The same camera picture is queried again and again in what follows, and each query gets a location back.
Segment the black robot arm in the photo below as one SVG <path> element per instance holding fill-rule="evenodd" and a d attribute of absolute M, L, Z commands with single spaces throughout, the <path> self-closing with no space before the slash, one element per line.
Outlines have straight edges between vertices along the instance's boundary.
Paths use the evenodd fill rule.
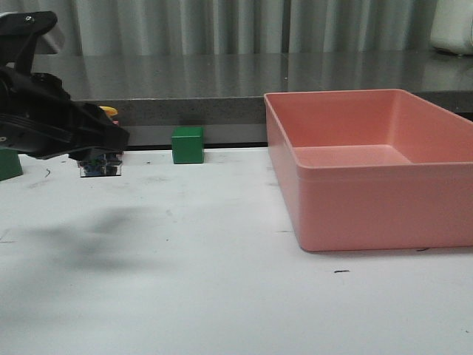
<path fill-rule="evenodd" d="M 1 13 L 1 66 L 30 74 L 35 54 L 57 54 L 65 37 L 53 11 Z"/>

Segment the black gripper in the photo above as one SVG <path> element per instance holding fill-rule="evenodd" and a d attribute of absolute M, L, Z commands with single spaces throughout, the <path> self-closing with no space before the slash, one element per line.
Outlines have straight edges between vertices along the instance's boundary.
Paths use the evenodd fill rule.
<path fill-rule="evenodd" d="M 129 133 L 95 104 L 76 104 L 61 79 L 1 68 L 1 146 L 48 159 L 75 151 L 122 152 Z"/>

